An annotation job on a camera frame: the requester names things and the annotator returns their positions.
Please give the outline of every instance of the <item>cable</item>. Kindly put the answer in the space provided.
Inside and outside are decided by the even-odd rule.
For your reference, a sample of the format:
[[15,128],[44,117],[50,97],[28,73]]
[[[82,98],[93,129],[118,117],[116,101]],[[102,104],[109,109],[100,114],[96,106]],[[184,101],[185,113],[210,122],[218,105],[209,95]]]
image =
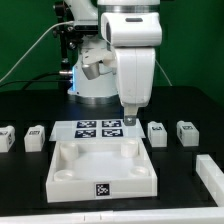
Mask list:
[[69,21],[69,22],[63,22],[63,23],[57,23],[55,25],[53,25],[52,27],[50,27],[31,47],[30,49],[16,62],[16,64],[8,71],[8,73],[6,75],[3,76],[3,78],[1,78],[0,83],[2,83],[13,71],[14,69],[21,63],[21,61],[36,47],[36,45],[45,37],[45,35],[51,31],[52,29],[54,29],[57,26],[62,26],[62,25],[69,25],[69,24],[73,24],[74,21]]
[[30,82],[28,82],[25,86],[23,86],[23,88],[21,90],[26,90],[35,80],[39,80],[45,77],[49,77],[49,76],[59,76],[58,72],[52,72],[52,73],[45,73],[42,75],[38,75],[37,77],[33,78],[30,80]]
[[33,81],[31,81],[31,80],[15,80],[15,81],[11,81],[11,82],[6,82],[6,83],[3,83],[3,84],[1,84],[0,85],[0,88],[2,88],[2,87],[4,87],[4,86],[8,86],[8,85],[11,85],[11,84],[14,84],[14,83],[24,83],[24,82],[32,82],[32,83],[34,83],[34,82],[36,82],[36,83],[47,83],[47,82],[68,82],[68,80],[43,80],[43,81],[41,81],[41,80],[33,80]]
[[171,83],[170,79],[168,78],[167,74],[165,73],[165,71],[163,70],[162,66],[159,64],[159,62],[156,60],[156,64],[158,65],[158,67],[160,68],[160,70],[162,71],[163,75],[165,76],[167,82],[169,83],[170,86],[173,86],[173,84]]

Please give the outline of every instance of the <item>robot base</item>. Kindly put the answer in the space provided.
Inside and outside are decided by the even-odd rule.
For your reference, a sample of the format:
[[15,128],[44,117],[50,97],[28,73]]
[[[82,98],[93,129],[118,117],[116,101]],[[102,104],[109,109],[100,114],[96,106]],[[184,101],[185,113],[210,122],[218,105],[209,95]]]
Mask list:
[[90,105],[100,105],[100,104],[110,104],[119,101],[118,94],[108,97],[84,97],[79,96],[72,89],[68,90],[68,99],[71,101],[76,101],[78,103],[90,104]]

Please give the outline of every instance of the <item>black surface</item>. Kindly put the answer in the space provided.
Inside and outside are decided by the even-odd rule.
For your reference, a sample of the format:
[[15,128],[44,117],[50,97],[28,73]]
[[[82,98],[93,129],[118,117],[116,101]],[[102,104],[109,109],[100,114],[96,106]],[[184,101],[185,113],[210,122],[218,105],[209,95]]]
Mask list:
[[[162,122],[168,133],[167,148],[151,148],[144,140],[158,176],[158,197],[47,203],[45,182],[54,144],[48,141],[57,120],[121,119],[120,103],[87,106],[67,101],[57,91],[11,91],[0,94],[0,127],[12,125],[16,142],[0,153],[0,216],[56,214],[80,211],[138,210],[216,206],[195,173],[197,154],[210,154],[224,168],[224,111],[192,87],[153,88],[150,104],[139,110],[147,123]],[[200,131],[199,147],[182,147],[176,123],[191,121]],[[25,153],[24,136],[30,126],[45,126],[42,152]]]

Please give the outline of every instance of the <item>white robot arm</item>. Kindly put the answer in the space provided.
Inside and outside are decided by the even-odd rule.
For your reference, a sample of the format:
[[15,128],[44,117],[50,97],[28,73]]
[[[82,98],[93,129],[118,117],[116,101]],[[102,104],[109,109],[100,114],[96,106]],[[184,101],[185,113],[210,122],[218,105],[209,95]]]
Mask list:
[[65,2],[75,18],[74,26],[98,24],[99,36],[109,46],[108,50],[88,51],[83,57],[84,72],[86,67],[86,73],[93,72],[93,77],[98,77],[99,74],[94,73],[100,60],[113,68],[124,107],[124,123],[135,125],[138,108],[147,106],[151,96],[155,67],[153,47],[162,41],[159,14],[155,10],[160,1],[98,0],[98,16],[90,0]]

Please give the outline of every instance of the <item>white tray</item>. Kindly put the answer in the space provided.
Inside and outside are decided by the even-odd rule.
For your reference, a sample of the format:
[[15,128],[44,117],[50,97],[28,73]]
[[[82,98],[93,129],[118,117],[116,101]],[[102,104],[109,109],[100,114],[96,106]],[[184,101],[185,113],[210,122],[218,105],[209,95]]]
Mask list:
[[140,138],[57,142],[48,202],[157,195],[157,176]]

